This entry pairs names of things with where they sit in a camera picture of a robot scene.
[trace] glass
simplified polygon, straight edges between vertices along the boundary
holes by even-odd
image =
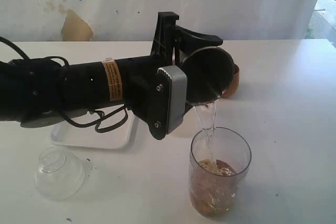
[[[238,133],[216,127],[212,141],[216,173],[205,168],[211,157],[206,146],[206,133],[198,132],[191,143],[189,194],[194,208],[203,216],[218,217],[231,209],[237,186],[247,174],[251,149]]]
[[[84,179],[82,162],[72,152],[57,147],[41,152],[35,173],[35,187],[46,198],[68,198],[78,191]]]

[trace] warning label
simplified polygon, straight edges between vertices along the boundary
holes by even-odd
[[[110,88],[110,101],[122,100],[122,81],[115,61],[103,62]]]

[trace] white table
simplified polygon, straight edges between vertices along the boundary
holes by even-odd
[[[150,42],[18,44],[31,57],[59,55],[70,63],[147,55],[151,48]],[[219,102],[216,124],[239,132],[252,150],[225,223],[336,223],[336,50],[326,40],[227,41],[223,48],[240,66],[240,86]],[[18,58],[4,45],[0,52],[2,61]],[[71,148],[91,159],[93,170],[76,195],[53,202],[33,181],[52,127],[0,123],[0,222],[213,223],[188,198],[195,125],[190,113],[182,127],[157,141],[141,122],[127,148]]]

